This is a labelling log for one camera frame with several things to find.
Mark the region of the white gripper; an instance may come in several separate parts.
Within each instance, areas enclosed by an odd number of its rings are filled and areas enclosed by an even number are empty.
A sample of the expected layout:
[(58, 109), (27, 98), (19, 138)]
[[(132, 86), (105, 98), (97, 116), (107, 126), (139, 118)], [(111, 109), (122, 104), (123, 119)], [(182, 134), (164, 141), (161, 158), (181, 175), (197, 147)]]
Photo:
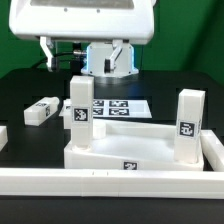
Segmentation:
[(113, 52), (104, 62), (104, 72), (111, 73), (122, 40), (146, 44), (153, 37), (154, 5), (155, 0), (11, 0), (9, 27), (21, 39), (40, 38), (50, 72), (57, 68), (52, 39), (113, 40)]

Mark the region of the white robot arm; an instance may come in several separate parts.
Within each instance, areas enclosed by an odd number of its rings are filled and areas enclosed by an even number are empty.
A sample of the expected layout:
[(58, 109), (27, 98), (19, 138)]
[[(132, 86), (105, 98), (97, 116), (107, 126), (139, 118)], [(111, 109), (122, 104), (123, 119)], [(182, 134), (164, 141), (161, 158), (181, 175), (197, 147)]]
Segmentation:
[(51, 50), (56, 42), (85, 42), (81, 72), (123, 78), (138, 72), (134, 45), (154, 35), (157, 0), (11, 0), (9, 27), (21, 39), (38, 40), (47, 68), (57, 68)]

